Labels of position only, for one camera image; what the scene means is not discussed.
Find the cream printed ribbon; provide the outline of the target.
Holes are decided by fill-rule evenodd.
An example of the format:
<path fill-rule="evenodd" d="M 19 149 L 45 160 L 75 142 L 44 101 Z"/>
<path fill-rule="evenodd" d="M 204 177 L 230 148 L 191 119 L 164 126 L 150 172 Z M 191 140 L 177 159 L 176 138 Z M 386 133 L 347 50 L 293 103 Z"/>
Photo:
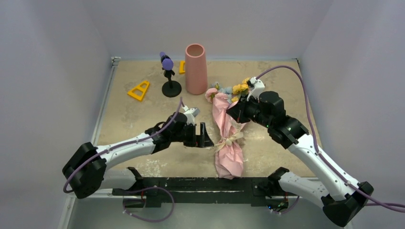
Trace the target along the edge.
<path fill-rule="evenodd" d="M 238 145 L 236 148 L 236 151 L 242 151 L 238 141 L 242 140 L 244 138 L 244 133 L 243 132 L 235 132 L 233 135 L 230 135 L 228 137 L 222 137 L 217 144 L 214 145 L 214 152 L 215 153 L 220 153 L 221 151 L 224 151 L 225 153 L 233 152 L 234 151 L 234 145 Z"/>

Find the pink flower bouquet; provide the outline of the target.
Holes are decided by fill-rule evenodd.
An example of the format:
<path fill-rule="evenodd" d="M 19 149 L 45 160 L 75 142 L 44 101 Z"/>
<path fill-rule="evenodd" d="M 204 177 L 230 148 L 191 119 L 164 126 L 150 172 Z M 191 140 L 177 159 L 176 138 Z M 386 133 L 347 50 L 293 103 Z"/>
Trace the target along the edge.
<path fill-rule="evenodd" d="M 238 102 L 242 95 L 249 93 L 248 80 L 246 78 L 240 84 L 232 87 L 222 87 L 218 82 L 215 82 L 205 92 L 206 100 L 212 104 L 213 120 L 219 128 L 220 139 L 238 131 L 243 132 L 245 125 L 237 123 L 226 111 L 231 104 Z M 240 147 L 243 141 L 244 138 L 238 141 Z M 234 145 L 233 152 L 215 153 L 215 168 L 219 178 L 233 179 L 242 176 L 244 155 L 243 151 L 236 151 L 237 147 L 238 145 Z"/>

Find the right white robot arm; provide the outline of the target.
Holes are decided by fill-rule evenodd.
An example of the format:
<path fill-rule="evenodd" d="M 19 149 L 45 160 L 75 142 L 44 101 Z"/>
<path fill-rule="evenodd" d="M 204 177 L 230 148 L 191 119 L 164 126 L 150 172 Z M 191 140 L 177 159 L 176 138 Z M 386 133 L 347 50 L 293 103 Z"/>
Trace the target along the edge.
<path fill-rule="evenodd" d="M 280 167 L 268 176 L 268 194 L 282 191 L 296 194 L 320 207 L 335 225 L 345 227 L 365 207 L 374 188 L 367 181 L 359 182 L 340 168 L 321 148 L 314 137 L 296 118 L 286 114 L 278 93 L 263 92 L 257 98 L 242 96 L 226 113 L 237 123 L 253 121 L 267 129 L 273 141 L 299 158 L 321 184 L 299 177 Z"/>

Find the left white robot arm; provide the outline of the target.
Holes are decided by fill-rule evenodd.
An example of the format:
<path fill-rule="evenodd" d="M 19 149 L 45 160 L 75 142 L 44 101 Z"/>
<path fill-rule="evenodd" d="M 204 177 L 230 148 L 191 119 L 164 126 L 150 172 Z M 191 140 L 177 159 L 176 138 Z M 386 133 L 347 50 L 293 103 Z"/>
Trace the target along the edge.
<path fill-rule="evenodd" d="M 142 190 L 142 182 L 136 170 L 126 168 L 114 173 L 111 168 L 136 157 L 163 151 L 172 143 L 182 143 L 185 147 L 213 147 L 205 123 L 200 123 L 197 134 L 193 119 L 191 114 L 174 113 L 165 122 L 157 123 L 134 138 L 104 146 L 94 146 L 90 142 L 81 144 L 62 169 L 66 178 L 63 191 L 74 193 L 78 199 L 108 188 L 137 195 Z"/>

